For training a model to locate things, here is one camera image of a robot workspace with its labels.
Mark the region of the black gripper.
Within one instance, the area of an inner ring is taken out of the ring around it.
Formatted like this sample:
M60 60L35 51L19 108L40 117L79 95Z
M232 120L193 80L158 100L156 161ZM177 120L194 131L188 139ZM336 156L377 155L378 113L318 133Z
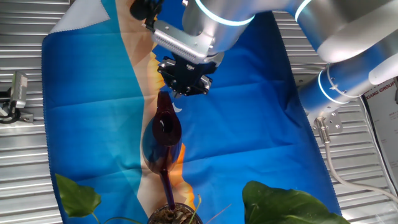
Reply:
M208 77L216 71L216 63L194 64L178 55L166 57L158 64L157 71L162 75L165 84L172 90L172 97L207 95L212 84Z

